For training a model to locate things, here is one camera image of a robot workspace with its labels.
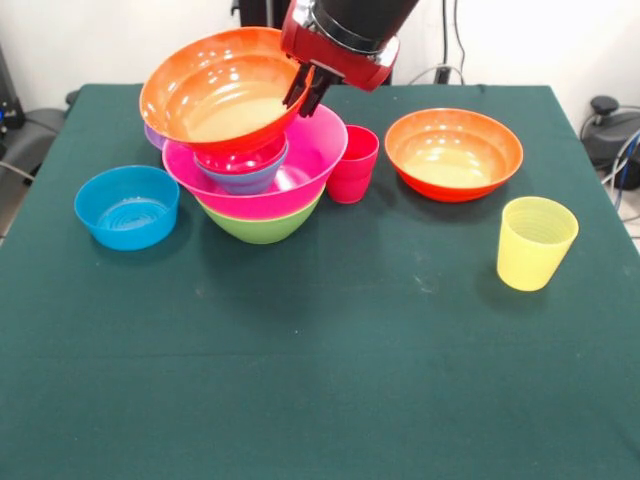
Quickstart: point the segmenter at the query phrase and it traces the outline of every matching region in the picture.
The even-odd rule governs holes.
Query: orange bowl
[[[142,88],[140,113],[160,135],[195,152],[251,152],[281,135],[298,113],[306,92],[290,108],[282,104],[298,66],[280,50],[280,30],[223,32],[160,65]]]
[[[411,188],[447,203],[488,195],[516,173],[523,159],[518,137],[503,124],[454,108],[401,118],[387,132],[385,148]]]

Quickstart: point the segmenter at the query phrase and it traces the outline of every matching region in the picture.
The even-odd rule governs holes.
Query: red cup
[[[327,180],[329,196],[343,204],[358,203],[364,198],[380,151],[380,140],[371,130],[347,125],[347,134],[347,150]]]

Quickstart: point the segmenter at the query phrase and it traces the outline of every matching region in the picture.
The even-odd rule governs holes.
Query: red bowl
[[[226,175],[242,175],[263,170],[276,163],[287,150],[287,135],[282,133],[275,141],[251,153],[204,154],[196,153],[196,161],[205,170]]]

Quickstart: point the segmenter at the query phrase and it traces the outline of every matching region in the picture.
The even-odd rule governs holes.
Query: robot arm
[[[391,73],[400,44],[396,33],[418,0],[292,0],[282,28],[282,49],[300,63],[284,103],[312,86],[300,115],[313,115],[339,80],[373,91]]]

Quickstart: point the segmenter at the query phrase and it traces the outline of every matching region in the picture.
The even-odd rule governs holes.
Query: pink bowl
[[[246,220],[278,218],[318,196],[348,141],[344,122],[324,105],[312,117],[296,117],[286,132],[289,154],[269,190],[259,195],[229,195],[198,168],[192,150],[170,140],[162,160],[169,175],[215,212]]]

